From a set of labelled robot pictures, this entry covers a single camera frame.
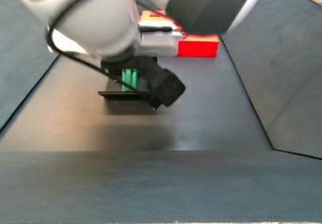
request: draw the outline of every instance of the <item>green object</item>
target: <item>green object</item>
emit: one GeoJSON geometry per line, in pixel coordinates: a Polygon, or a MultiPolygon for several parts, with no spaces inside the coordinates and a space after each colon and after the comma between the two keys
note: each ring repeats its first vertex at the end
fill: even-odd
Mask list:
{"type": "MultiPolygon", "coordinates": [[[[137,87],[137,71],[134,69],[121,70],[121,81],[129,84],[133,88],[137,87]]],[[[121,85],[121,91],[132,91],[128,87],[121,85]]]]}

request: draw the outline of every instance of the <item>black cable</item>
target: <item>black cable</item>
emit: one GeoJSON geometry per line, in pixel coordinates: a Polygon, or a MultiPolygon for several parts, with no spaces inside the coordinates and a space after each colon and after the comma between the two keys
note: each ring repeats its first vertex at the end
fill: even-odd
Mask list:
{"type": "Polygon", "coordinates": [[[73,53],[69,52],[64,52],[62,50],[60,50],[57,48],[57,46],[53,43],[53,30],[57,29],[58,24],[61,23],[61,21],[64,20],[65,16],[68,15],[68,13],[70,13],[70,10],[74,9],[74,7],[77,6],[77,4],[80,4],[84,0],[74,0],[73,2],[70,2],[68,4],[68,6],[62,9],[62,11],[60,12],[60,14],[57,15],[57,17],[54,18],[52,24],[49,25],[49,30],[46,33],[46,43],[48,46],[62,56],[65,56],[66,58],[69,58],[70,60],[81,63],[82,65],[85,65],[88,68],[90,68],[92,70],[97,71],[98,73],[101,73],[104,76],[106,76],[108,78],[110,78],[113,81],[116,81],[118,84],[124,85],[125,87],[128,87],[134,93],[137,93],[137,95],[141,97],[141,99],[150,104],[150,100],[154,97],[153,94],[150,96],[150,99],[148,99],[144,95],[142,92],[140,92],[136,88],[133,88],[128,83],[122,82],[121,80],[118,80],[112,74],[109,74],[108,72],[105,72],[101,68],[98,68],[94,64],[92,64],[90,62],[88,62],[86,60],[76,57],[73,55],[73,53]]]}

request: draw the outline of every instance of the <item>red box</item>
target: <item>red box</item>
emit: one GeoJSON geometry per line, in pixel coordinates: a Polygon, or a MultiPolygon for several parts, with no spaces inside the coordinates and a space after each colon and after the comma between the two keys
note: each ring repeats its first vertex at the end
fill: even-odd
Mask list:
{"type": "MultiPolygon", "coordinates": [[[[145,10],[140,15],[141,21],[164,21],[170,22],[177,26],[177,30],[181,30],[181,27],[174,23],[169,18],[161,17],[153,11],[145,10]]],[[[189,56],[189,57],[215,57],[217,54],[219,48],[219,37],[217,35],[211,36],[196,36],[185,35],[178,41],[178,53],[177,56],[189,56]]]]}

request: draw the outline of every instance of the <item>dark gray surface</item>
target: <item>dark gray surface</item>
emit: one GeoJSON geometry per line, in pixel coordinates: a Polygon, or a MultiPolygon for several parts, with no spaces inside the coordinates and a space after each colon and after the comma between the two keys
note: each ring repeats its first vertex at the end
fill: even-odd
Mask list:
{"type": "Polygon", "coordinates": [[[320,222],[320,165],[269,151],[1,152],[0,221],[320,222]]]}
{"type": "Polygon", "coordinates": [[[322,7],[260,0],[223,36],[247,94],[277,150],[322,157],[322,7]]]}
{"type": "Polygon", "coordinates": [[[216,59],[162,58],[182,80],[156,112],[105,102],[105,77],[61,58],[0,138],[0,151],[269,150],[224,48],[216,59]]]}
{"type": "Polygon", "coordinates": [[[18,0],[0,0],[0,129],[53,63],[43,31],[18,0]]]}
{"type": "Polygon", "coordinates": [[[225,49],[160,64],[186,92],[153,112],[57,61],[0,138],[0,222],[322,221],[322,162],[269,149],[225,49]]]}

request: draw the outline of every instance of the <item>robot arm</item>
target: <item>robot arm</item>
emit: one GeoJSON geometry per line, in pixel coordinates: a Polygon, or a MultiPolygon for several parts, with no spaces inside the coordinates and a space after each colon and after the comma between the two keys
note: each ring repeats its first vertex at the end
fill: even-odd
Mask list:
{"type": "MultiPolygon", "coordinates": [[[[184,92],[184,85],[177,76],[156,64],[153,56],[173,56],[181,35],[168,26],[138,25],[137,5],[142,6],[140,0],[21,1],[49,26],[48,43],[61,55],[116,81],[118,80],[105,69],[108,72],[136,69],[148,82],[152,97],[146,99],[126,82],[118,82],[140,94],[154,108],[160,104],[169,106],[176,101],[184,92]],[[53,30],[73,41],[80,52],[100,59],[101,69],[60,48],[61,45],[53,42],[53,30]]],[[[209,35],[227,32],[243,20],[255,1],[146,0],[150,5],[146,7],[162,9],[185,33],[209,35]]]]}

